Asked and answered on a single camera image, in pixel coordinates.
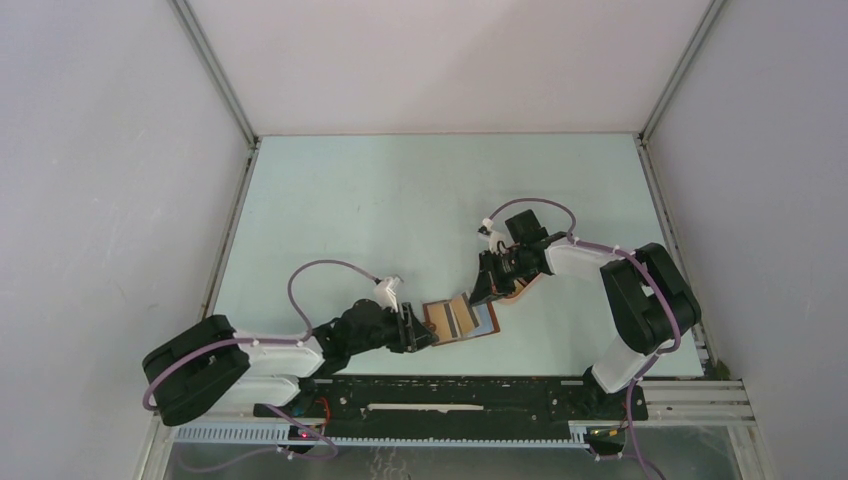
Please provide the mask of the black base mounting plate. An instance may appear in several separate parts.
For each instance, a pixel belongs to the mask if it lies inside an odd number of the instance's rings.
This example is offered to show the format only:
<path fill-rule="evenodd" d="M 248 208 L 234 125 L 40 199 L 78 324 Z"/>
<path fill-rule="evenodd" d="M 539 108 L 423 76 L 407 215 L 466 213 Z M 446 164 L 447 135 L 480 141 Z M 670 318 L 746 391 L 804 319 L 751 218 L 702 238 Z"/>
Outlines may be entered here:
<path fill-rule="evenodd" d="M 326 421 L 325 435 L 421 438 L 570 437 L 579 422 L 623 426 L 648 417 L 641 388 L 608 395 L 578 377 L 337 375 L 310 382 L 280 408 Z"/>

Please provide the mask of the aluminium frame post right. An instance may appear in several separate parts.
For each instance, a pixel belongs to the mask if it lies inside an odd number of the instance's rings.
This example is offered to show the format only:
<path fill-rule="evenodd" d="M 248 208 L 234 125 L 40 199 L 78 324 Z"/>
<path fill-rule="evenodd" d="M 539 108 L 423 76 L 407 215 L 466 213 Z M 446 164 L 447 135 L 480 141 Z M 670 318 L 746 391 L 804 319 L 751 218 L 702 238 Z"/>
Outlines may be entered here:
<path fill-rule="evenodd" d="M 665 112 L 672 103 L 690 68 L 694 64 L 696 57 L 707 40 L 707 37 L 712 32 L 720 15 L 723 13 L 728 4 L 729 1 L 727 0 L 711 0 L 708 3 L 706 10 L 698 21 L 694 32 L 684 47 L 680 58 L 675 64 L 675 67 L 665 83 L 658 100 L 651 109 L 648 118 L 639 133 L 639 139 L 642 144 L 647 144 L 656 132 Z"/>

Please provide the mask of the aluminium frame post left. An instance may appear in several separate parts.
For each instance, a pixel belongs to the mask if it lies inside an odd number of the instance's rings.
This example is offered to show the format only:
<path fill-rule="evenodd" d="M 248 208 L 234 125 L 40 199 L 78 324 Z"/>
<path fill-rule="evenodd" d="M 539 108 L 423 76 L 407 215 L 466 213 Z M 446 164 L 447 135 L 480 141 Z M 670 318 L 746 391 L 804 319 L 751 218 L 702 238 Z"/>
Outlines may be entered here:
<path fill-rule="evenodd" d="M 174 11 L 176 18 L 182 25 L 189 43 L 195 50 L 200 63 L 207 72 L 213 87 L 220 95 L 224 105 L 235 121 L 245 143 L 249 149 L 256 149 L 259 136 L 255 133 L 253 126 L 242 106 L 238 95 L 230 82 L 223 65 L 221 64 L 214 48 L 204 31 L 203 26 L 192 7 L 186 0 L 169 0 L 168 4 Z"/>

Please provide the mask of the brown leather card holder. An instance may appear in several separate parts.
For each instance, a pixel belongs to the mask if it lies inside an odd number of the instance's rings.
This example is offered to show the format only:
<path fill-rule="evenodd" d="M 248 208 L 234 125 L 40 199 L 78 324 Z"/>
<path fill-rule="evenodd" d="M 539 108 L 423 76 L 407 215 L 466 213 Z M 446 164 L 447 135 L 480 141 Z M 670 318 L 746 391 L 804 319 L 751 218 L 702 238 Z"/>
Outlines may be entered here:
<path fill-rule="evenodd" d="M 468 294 L 424 303 L 424 325 L 437 337 L 436 345 L 447 345 L 497 334 L 501 331 L 492 303 L 472 306 Z"/>

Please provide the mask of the pink oval tray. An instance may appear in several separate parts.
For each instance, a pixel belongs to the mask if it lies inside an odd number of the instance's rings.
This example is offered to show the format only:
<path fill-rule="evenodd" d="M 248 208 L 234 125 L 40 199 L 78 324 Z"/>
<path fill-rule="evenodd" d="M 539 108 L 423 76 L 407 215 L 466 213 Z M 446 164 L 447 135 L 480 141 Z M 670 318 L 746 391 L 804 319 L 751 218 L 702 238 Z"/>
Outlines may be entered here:
<path fill-rule="evenodd" d="M 514 290 L 504 298 L 499 300 L 500 304 L 511 305 L 518 302 L 524 297 L 535 285 L 544 278 L 543 274 L 527 276 L 514 281 Z"/>

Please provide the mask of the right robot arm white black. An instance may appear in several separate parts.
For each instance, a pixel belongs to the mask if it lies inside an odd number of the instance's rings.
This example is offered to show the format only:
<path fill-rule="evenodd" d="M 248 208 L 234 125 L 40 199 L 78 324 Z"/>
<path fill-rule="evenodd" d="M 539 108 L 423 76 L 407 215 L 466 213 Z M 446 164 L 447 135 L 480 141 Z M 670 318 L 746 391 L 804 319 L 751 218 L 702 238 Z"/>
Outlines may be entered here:
<path fill-rule="evenodd" d="M 496 231 L 490 217 L 478 230 L 487 247 L 469 296 L 472 306 L 512 295 L 520 280 L 571 275 L 603 287 L 616 336 L 588 370 L 581 392 L 585 411 L 606 418 L 622 403 L 621 390 L 642 378 L 661 356 L 676 351 L 683 335 L 702 318 L 690 285 L 665 247 L 648 243 L 635 250 L 605 246 L 572 231 L 549 233 L 532 210 L 505 223 L 512 239 Z"/>

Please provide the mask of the aluminium frame post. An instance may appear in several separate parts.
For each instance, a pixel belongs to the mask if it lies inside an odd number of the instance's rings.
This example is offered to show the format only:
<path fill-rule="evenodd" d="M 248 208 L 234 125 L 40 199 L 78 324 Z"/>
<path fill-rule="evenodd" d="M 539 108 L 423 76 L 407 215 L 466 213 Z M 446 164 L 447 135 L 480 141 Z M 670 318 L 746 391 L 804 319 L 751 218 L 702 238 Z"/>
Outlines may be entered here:
<path fill-rule="evenodd" d="M 729 1 L 727 0 L 711 0 L 708 3 L 706 10 L 698 21 L 694 32 L 684 47 L 680 58 L 675 64 L 675 67 L 665 83 L 658 100 L 651 109 L 648 118 L 639 133 L 639 139 L 642 144 L 647 144 L 656 132 L 665 112 L 672 103 L 690 68 L 694 64 L 696 57 L 707 40 L 707 37 L 712 32 L 720 15 L 723 13 L 728 4 Z"/>
<path fill-rule="evenodd" d="M 195 50 L 200 63 L 207 72 L 213 87 L 220 95 L 224 105 L 235 121 L 245 143 L 249 149 L 256 149 L 259 136 L 255 133 L 253 126 L 242 106 L 238 95 L 230 82 L 223 65 L 221 64 L 214 48 L 204 31 L 203 26 L 192 7 L 186 0 L 169 0 L 168 4 L 174 11 L 176 18 L 182 25 L 189 43 Z"/>

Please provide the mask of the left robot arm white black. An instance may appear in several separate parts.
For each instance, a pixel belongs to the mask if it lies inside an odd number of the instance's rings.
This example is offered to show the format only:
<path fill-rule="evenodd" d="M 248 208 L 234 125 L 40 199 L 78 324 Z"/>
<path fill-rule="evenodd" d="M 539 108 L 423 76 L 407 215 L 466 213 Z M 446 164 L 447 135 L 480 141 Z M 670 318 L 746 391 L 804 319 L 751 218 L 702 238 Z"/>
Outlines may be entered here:
<path fill-rule="evenodd" d="M 310 382 L 345 369 L 353 356 L 415 353 L 437 341 L 409 303 L 392 308 L 361 299 L 309 336 L 251 334 L 213 315 L 144 357 L 149 386 L 142 404 L 168 426 L 259 404 L 304 416 L 316 403 Z"/>

